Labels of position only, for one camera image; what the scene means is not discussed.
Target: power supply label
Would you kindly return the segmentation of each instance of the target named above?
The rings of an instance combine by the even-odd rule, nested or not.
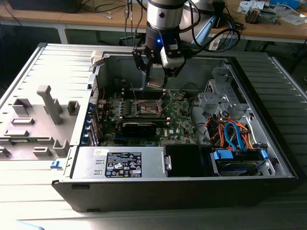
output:
[[[140,152],[108,152],[105,175],[114,177],[142,177]]]

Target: wooden table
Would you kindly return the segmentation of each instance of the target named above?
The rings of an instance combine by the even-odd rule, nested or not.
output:
[[[275,24],[259,23],[248,24],[245,23],[245,14],[238,13],[238,4],[240,0],[226,0],[230,14],[237,22],[244,24],[241,39],[246,40],[260,40],[260,41],[276,41],[276,42],[292,42],[303,43],[307,38],[307,24],[292,25],[281,19],[278,19]],[[106,4],[113,2],[112,0],[95,0],[95,5]],[[107,10],[116,6],[123,5],[125,0],[117,1],[110,6],[101,7],[100,10]],[[123,17],[124,7],[112,10],[112,14],[104,14],[111,16],[108,19],[99,15],[98,13],[91,13],[85,10],[80,10],[77,14],[61,13],[61,12],[41,12],[41,11],[16,11],[6,2],[7,9],[23,26],[36,27],[51,27],[56,28],[59,32],[61,42],[67,44],[66,29],[81,29],[81,30],[96,30],[96,31],[124,31],[125,20]],[[92,10],[92,3],[84,6],[86,9]],[[307,11],[307,7],[300,6],[298,11]],[[138,4],[133,6],[133,27],[141,15],[141,8]],[[5,9],[4,5],[0,5],[0,20],[2,24],[19,25],[13,17]],[[146,12],[143,11],[143,19],[140,23],[138,31],[145,33],[146,27]],[[212,29],[210,36],[221,31],[220,29]]]

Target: green circuit board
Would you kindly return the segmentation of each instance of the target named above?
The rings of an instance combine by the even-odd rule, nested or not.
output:
[[[195,144],[196,135],[193,124],[188,115],[188,99],[179,92],[172,92],[172,95],[166,95],[162,100],[161,106],[164,109],[163,117],[169,118],[168,126],[157,126],[154,137],[150,138],[121,138],[120,131],[120,112],[119,108],[122,99],[118,96],[112,96],[106,99],[107,104],[111,105],[106,117],[102,120],[103,139],[101,146],[162,146],[164,144]],[[134,101],[131,100],[131,116],[135,115]]]

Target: table leg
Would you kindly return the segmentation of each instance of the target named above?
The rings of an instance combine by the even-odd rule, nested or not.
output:
[[[62,44],[68,44],[68,39],[66,36],[66,27],[64,24],[57,24],[55,28],[58,30],[59,38]]]

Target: motherboard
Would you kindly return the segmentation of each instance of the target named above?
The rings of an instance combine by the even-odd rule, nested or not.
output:
[[[115,93],[102,100],[101,108],[100,146],[196,143],[184,93]]]

